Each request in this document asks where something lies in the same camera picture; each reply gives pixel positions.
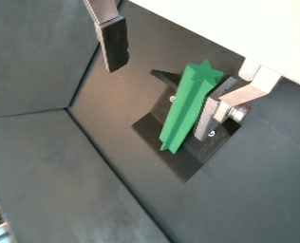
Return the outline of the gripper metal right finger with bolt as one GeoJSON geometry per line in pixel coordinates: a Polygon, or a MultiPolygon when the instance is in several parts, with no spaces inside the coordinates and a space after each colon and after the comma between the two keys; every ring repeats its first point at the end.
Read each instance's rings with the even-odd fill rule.
{"type": "Polygon", "coordinates": [[[203,140],[228,118],[241,122],[250,110],[246,103],[269,94],[281,78],[280,73],[246,59],[238,79],[229,77],[206,98],[194,137],[203,140]]]}

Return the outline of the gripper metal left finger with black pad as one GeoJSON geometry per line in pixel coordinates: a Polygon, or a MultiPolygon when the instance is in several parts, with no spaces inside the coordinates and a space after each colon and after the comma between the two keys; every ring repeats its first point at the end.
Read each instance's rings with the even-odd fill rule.
{"type": "Polygon", "coordinates": [[[114,0],[83,0],[94,22],[106,69],[115,72],[129,63],[126,18],[118,13],[114,0]]]}

